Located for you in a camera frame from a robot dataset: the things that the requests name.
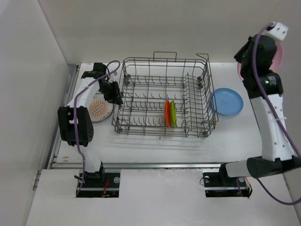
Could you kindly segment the pink plate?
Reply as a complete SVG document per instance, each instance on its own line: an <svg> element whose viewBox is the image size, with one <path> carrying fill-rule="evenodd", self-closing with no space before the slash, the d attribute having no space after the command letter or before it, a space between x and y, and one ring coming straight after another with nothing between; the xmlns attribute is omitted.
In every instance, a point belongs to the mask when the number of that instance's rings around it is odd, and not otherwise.
<svg viewBox="0 0 301 226"><path fill-rule="evenodd" d="M283 59L283 46L281 43L277 43L277 51L273 57L273 61L269 69L277 73L281 66L282 59ZM237 63L238 76L240 80L243 81L244 78L241 76L240 71L241 71L241 63Z"/></svg>

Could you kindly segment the blue plate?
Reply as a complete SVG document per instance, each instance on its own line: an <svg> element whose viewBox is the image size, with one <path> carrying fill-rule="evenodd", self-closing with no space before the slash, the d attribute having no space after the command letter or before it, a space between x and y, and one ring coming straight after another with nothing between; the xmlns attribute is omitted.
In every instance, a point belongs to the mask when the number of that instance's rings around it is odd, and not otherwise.
<svg viewBox="0 0 301 226"><path fill-rule="evenodd" d="M234 117L244 107L242 97L229 88L218 88L213 91L212 108L222 116Z"/></svg>

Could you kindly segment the white plate floral pattern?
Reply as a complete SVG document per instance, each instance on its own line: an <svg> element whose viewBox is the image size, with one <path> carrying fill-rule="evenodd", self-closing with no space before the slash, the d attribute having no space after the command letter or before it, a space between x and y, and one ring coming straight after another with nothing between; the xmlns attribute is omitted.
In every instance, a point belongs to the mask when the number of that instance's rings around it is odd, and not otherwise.
<svg viewBox="0 0 301 226"><path fill-rule="evenodd" d="M101 123L111 117L115 105L108 103L104 95L96 93L88 107L89 116L92 123Z"/></svg>

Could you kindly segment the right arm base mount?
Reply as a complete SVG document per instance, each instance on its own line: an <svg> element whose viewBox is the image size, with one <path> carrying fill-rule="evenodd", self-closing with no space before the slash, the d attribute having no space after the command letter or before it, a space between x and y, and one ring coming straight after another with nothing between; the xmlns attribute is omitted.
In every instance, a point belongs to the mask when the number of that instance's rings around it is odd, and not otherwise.
<svg viewBox="0 0 301 226"><path fill-rule="evenodd" d="M253 193L253 188L247 178L230 178L224 181L216 170L203 171L199 182L204 186L206 198L250 198Z"/></svg>

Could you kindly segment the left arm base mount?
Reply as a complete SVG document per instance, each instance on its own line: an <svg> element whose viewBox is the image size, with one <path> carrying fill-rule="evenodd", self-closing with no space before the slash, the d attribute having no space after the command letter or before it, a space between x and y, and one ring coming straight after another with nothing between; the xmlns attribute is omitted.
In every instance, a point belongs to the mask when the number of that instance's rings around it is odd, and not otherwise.
<svg viewBox="0 0 301 226"><path fill-rule="evenodd" d="M103 164L96 172L82 172L75 175L77 179L77 198L119 198L120 172L106 172Z"/></svg>

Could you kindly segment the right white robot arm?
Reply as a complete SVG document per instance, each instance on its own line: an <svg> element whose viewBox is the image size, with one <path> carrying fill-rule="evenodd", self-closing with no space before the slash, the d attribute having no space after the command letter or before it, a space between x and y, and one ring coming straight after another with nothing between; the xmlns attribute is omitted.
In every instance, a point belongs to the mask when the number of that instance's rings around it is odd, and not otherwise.
<svg viewBox="0 0 301 226"><path fill-rule="evenodd" d="M262 178L282 174L301 166L301 158L285 136L283 86L280 76L270 69L277 51L276 42L266 35L259 37L256 59L253 47L256 37L237 52L234 59L240 64L240 76L247 91L260 131L261 155L220 166L218 180L229 185L237 178Z"/></svg>

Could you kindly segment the grey wire dish rack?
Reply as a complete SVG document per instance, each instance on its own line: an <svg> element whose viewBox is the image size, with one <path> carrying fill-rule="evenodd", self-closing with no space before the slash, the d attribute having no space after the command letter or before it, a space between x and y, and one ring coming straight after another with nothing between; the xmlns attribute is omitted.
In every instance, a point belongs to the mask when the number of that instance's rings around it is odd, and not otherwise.
<svg viewBox="0 0 301 226"><path fill-rule="evenodd" d="M212 108L213 78L209 55L179 58L175 52L155 51L151 57L127 57L122 63L123 104L112 125L126 135L208 137L218 122ZM165 122L166 100L174 100L177 127Z"/></svg>

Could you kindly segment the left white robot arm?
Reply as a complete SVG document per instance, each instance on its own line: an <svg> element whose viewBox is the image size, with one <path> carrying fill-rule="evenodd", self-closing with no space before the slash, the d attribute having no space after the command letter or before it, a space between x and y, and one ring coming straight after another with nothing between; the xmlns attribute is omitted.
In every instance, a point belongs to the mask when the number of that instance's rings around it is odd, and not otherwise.
<svg viewBox="0 0 301 226"><path fill-rule="evenodd" d="M82 147L87 147L94 137L94 127L88 107L97 92L103 94L105 101L114 105L123 104L119 85L108 78L117 74L121 62L113 60L108 64L95 63L93 70L83 72L79 88L66 105L57 110L61 139L76 148L82 158L82 175L78 178L80 186L86 182L86 156Z"/></svg>

